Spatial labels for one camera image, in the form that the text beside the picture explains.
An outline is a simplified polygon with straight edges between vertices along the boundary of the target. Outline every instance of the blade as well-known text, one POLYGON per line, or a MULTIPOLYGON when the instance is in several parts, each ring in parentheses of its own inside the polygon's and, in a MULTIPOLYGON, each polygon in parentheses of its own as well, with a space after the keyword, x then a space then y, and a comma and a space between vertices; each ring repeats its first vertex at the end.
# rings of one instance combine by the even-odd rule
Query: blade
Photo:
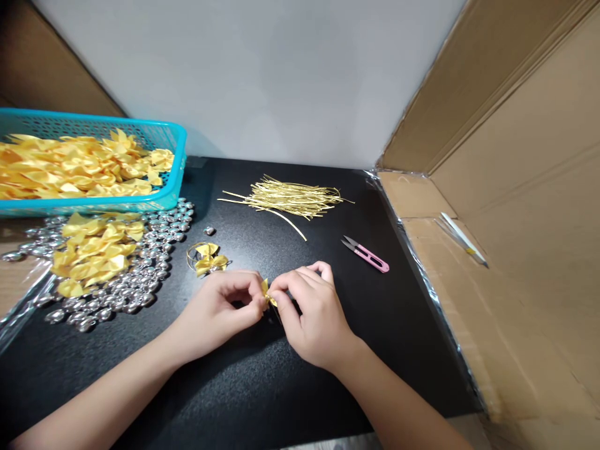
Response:
POLYGON ((340 239, 340 241, 342 241, 342 244, 344 244, 346 247, 348 247, 350 250, 354 251, 354 246, 352 244, 348 244, 346 241, 340 239))
POLYGON ((358 247, 358 242, 356 242, 353 239, 350 239, 349 237, 347 237, 346 235, 344 235, 344 237, 346 238, 346 240, 351 243, 354 247, 358 247))

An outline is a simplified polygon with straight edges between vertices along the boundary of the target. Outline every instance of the plastic basket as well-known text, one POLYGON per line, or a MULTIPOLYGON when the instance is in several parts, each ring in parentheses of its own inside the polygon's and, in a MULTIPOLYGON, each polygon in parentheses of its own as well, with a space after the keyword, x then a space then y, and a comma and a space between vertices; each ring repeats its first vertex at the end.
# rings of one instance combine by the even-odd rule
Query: plastic basket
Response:
POLYGON ((94 136, 110 139, 110 131, 122 129, 134 134, 144 149, 169 149, 175 158, 171 172, 161 174, 159 192, 147 196, 91 197, 76 199, 0 200, 0 217, 54 216, 75 211, 151 211, 171 209, 177 204, 186 164, 186 130, 169 122, 154 122, 119 117, 87 116, 65 112, 0 108, 0 139, 6 135, 31 134, 44 139, 61 136, 94 136))

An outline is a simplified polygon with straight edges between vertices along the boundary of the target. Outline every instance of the table surface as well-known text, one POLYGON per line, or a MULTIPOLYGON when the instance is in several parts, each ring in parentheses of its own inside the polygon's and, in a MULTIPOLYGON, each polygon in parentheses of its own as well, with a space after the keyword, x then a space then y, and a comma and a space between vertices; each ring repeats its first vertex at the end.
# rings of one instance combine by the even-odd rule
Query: table surface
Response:
MULTIPOLYGON (((327 261, 352 330, 443 416, 479 410, 461 364, 424 295, 378 191, 361 171, 226 159, 189 158, 182 195, 196 204, 187 240, 173 252, 171 276, 150 308, 119 314, 89 334, 43 322, 36 311, 0 356, 4 439, 23 432, 156 337, 202 284, 185 263, 189 245, 210 240, 230 269, 263 277, 327 261), (343 203, 311 222, 283 219, 217 201, 221 191, 249 194, 268 174, 281 181, 334 186, 343 203), (202 232, 213 226, 208 238, 202 232), (347 235, 390 266, 381 274, 353 255, 347 235)), ((263 319, 210 355, 180 369, 115 448, 280 448, 367 433, 353 397, 329 373, 302 361, 281 325, 263 319)))

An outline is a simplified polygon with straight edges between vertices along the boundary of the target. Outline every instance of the yellow satin ribbon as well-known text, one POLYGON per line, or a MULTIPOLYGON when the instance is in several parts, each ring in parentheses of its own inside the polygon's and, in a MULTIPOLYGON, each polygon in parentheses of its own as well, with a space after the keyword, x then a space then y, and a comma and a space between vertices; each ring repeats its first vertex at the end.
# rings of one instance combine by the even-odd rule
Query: yellow satin ribbon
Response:
POLYGON ((269 279, 268 278, 262 281, 261 287, 262 287, 262 295, 264 295, 264 297, 267 299, 267 302, 269 302, 273 306, 277 307, 277 302, 275 301, 275 299, 267 294, 267 291, 269 290, 269 279))
POLYGON ((213 256, 219 250, 219 246, 210 242, 196 247, 196 251, 202 255, 202 259, 196 261, 196 276, 204 275, 211 270, 212 267, 218 267, 220 270, 227 268, 229 260, 224 255, 213 256))
POLYGON ((58 285, 64 297, 79 297, 90 292, 90 286, 111 280, 129 267, 136 250, 135 241, 144 234, 140 214, 105 212, 96 219, 75 213, 62 228, 69 240, 62 251, 54 252, 52 272, 67 278, 58 285))
POLYGON ((148 195, 162 186, 174 155, 147 151, 122 130, 112 139, 63 136, 59 140, 12 134, 0 142, 0 199, 148 195))

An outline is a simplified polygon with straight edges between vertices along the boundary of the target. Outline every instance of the cardboard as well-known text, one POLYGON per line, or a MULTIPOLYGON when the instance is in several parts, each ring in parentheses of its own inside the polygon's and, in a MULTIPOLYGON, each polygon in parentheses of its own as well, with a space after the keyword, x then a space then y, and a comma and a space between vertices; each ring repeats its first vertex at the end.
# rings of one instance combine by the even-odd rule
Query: cardboard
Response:
POLYGON ((600 9, 432 179, 600 404, 598 54, 600 9))
MULTIPOLYGON (((23 230, 42 226, 40 219, 13 219, 0 223, 0 254, 14 251, 19 244, 30 241, 26 239, 23 230)), ((0 261, 0 318, 10 311, 31 287, 29 273, 39 264, 40 260, 29 257, 24 261, 0 261)))
POLYGON ((596 0, 469 0, 379 165, 428 173, 596 0))
POLYGON ((434 194, 382 183, 400 215, 427 211, 402 221, 494 448, 600 448, 599 54, 596 6, 432 172, 489 270, 426 216, 434 194))
POLYGON ((445 212, 455 218, 456 213, 433 182, 419 174, 379 172, 390 203, 399 218, 434 218, 445 212))
POLYGON ((7 2, 2 10, 0 97, 8 104, 125 116, 30 2, 7 2))

